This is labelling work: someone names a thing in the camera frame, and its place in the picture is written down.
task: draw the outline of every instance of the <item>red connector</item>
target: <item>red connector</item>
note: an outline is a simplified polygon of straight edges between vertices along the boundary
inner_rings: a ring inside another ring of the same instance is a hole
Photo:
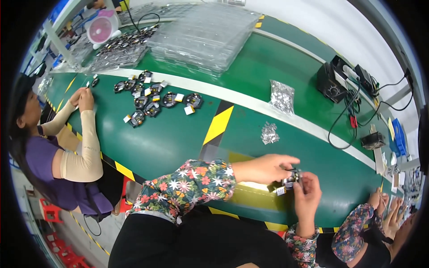
[[[356,116],[350,116],[350,124],[352,128],[357,128]]]

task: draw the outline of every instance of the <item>pink fan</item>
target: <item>pink fan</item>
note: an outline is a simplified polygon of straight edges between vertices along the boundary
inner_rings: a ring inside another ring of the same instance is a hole
[[[88,39],[93,43],[93,49],[98,49],[102,44],[111,38],[120,36],[122,33],[118,29],[118,18],[114,16],[115,10],[100,10],[98,16],[85,23]]]

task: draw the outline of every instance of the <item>floral sleeve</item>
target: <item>floral sleeve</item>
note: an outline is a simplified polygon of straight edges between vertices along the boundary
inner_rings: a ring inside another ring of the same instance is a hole
[[[154,215],[176,223],[195,205],[210,200],[228,200],[236,179],[231,164],[221,159],[211,163],[188,160],[174,173],[146,181],[134,206],[126,212]]]
[[[375,213],[373,224],[381,231],[381,233],[383,235],[386,235],[384,233],[384,230],[383,230],[383,215],[382,214],[378,215],[378,213]]]
[[[286,233],[287,247],[298,265],[303,268],[316,266],[316,240],[319,237],[319,228],[317,226],[314,228],[314,235],[309,239],[296,235],[296,224],[290,227]]]
[[[350,212],[332,240],[332,250],[340,260],[349,262],[359,253],[364,244],[363,238],[359,234],[365,222],[373,215],[374,208],[368,203],[358,205]]]

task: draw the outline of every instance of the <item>bag of metal parts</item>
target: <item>bag of metal parts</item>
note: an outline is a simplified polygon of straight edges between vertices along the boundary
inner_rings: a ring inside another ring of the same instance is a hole
[[[271,100],[269,104],[283,114],[294,115],[293,96],[295,89],[283,83],[270,80],[271,82]]]

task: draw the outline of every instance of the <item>green workbench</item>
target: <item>green workbench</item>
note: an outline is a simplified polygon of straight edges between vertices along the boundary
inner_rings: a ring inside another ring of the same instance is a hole
[[[267,16],[261,29],[265,27],[266,22]],[[277,22],[283,24],[285,29],[292,27],[290,24]],[[277,24],[276,27],[276,31],[281,31]],[[329,60],[331,54],[327,48],[325,50],[323,57]],[[219,78],[191,72],[181,66],[157,62],[150,53],[146,54],[134,69],[148,69],[198,80],[266,102],[270,96],[269,80],[277,80],[295,89],[294,109],[297,116],[329,130],[344,109],[344,104],[335,105],[315,88],[316,72],[320,66],[320,62],[294,48],[253,33],[229,70]],[[91,75],[86,76],[83,73],[55,73],[53,77],[47,97],[57,110],[61,102],[70,98],[78,88],[85,86],[87,81],[92,81]],[[142,182],[171,173],[187,159],[197,159],[200,156],[203,142],[220,107],[221,99],[202,94],[205,102],[195,114],[186,116],[183,111],[184,105],[178,104],[174,108],[163,109],[156,118],[146,117],[141,126],[133,129],[130,124],[123,121],[127,114],[134,111],[133,97],[129,92],[115,94],[113,91],[113,85],[125,78],[112,75],[99,75],[98,78],[100,82],[92,91],[97,109],[97,135],[104,160],[116,165],[116,168],[128,177]],[[70,88],[65,92],[71,81],[73,82]],[[185,95],[191,93],[173,86],[168,86],[164,91]],[[370,110],[372,108],[363,102],[361,113]],[[275,123],[278,127],[276,131],[280,140],[274,144],[264,145],[261,141],[261,129],[266,121]],[[388,129],[381,120],[374,118],[372,123],[376,125],[378,131],[387,134]],[[82,133],[78,112],[70,117],[69,126],[74,132]],[[351,131],[349,119],[344,115],[333,130],[333,134],[349,141]],[[358,137],[367,134],[369,125],[358,131]],[[218,146],[217,156],[230,161],[268,153],[289,154],[300,158],[299,167],[302,170],[311,171],[319,176],[323,196],[316,213],[316,224],[321,227],[340,226],[348,213],[359,203],[364,202],[369,193],[382,182],[382,177],[368,165],[344,151],[334,149],[329,143],[311,133],[237,104],[233,105]],[[374,160],[373,152],[363,149],[359,142],[353,143],[353,146]],[[391,183],[386,179],[383,181],[384,192],[392,194]],[[296,221],[291,193],[277,197],[264,190],[239,185],[230,202],[210,202],[209,206],[269,223],[290,225]]]

